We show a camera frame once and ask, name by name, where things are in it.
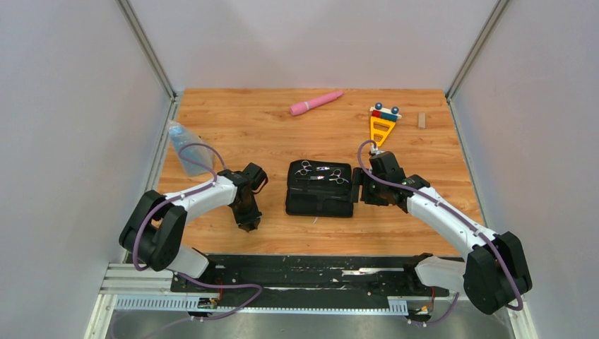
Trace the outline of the silver thinning scissors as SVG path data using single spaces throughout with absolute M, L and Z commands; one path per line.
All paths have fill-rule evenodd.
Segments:
M 328 181 L 334 182 L 336 184 L 345 184 L 350 181 L 342 176 L 342 171 L 340 169 L 335 169 L 328 176 L 326 175 L 315 175 L 307 178 L 311 181 Z

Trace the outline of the black zip tool case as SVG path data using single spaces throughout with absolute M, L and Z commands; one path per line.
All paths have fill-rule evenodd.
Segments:
M 306 159 L 295 160 L 289 165 L 285 212 L 288 215 L 296 216 L 351 218 L 354 212 L 354 203 L 350 199 L 352 188 L 350 164 L 308 160 L 313 165 L 330 167 L 331 172 L 340 169 L 342 176 L 348 179 L 349 183 L 298 181 L 294 179 L 294 173 L 300 168 L 303 160 Z

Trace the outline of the black barber comb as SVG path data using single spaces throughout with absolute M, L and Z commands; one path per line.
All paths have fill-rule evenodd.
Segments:
M 244 223 L 240 228 L 246 232 L 250 232 L 252 230 L 255 230 L 258 227 L 258 224 L 259 221 L 248 222 Z

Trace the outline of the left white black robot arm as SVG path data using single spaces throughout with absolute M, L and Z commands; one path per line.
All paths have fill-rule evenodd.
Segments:
M 255 195 L 267 182 L 266 172 L 251 162 L 242 171 L 224 169 L 212 181 L 187 190 L 170 194 L 147 191 L 121 231 L 119 245 L 136 255 L 138 263 L 154 271 L 187 275 L 198 291 L 207 292 L 215 286 L 216 272 L 209 268 L 207 256 L 182 244 L 186 224 L 228 206 L 239 229 L 257 229 L 262 214 Z

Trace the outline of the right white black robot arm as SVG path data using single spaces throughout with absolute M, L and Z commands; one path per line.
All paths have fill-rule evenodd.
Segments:
M 415 257 L 403 276 L 405 289 L 421 295 L 430 287 L 465 295 L 475 308 L 493 314 L 503 307 L 520 311 L 533 282 L 521 240 L 481 225 L 441 197 L 422 177 L 405 175 L 395 155 L 375 150 L 369 167 L 360 163 L 352 178 L 369 205 L 397 206 L 423 221 L 457 249 L 461 261 L 432 254 Z

